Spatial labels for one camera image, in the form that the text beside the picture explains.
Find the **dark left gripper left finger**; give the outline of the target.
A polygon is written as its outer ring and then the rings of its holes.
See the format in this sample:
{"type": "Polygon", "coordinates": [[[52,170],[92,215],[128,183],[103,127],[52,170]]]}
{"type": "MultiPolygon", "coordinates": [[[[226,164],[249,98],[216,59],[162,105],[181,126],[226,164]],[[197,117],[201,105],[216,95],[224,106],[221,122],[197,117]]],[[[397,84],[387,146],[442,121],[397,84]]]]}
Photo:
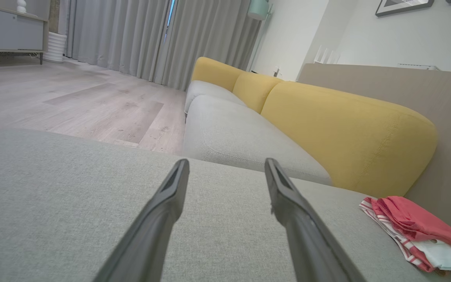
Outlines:
{"type": "Polygon", "coordinates": [[[159,282],[174,224],[180,218],[189,177],[179,159],[133,221],[94,278],[95,282],[159,282]]]}

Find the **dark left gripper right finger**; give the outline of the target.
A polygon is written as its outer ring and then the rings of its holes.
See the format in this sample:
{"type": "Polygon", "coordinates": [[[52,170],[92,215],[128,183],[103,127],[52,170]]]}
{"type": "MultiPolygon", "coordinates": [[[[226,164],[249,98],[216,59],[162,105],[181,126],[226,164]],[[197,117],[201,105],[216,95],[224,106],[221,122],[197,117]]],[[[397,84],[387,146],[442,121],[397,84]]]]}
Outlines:
{"type": "Polygon", "coordinates": [[[296,280],[363,282],[356,264],[273,158],[264,164],[271,213],[285,227],[296,280]]]}

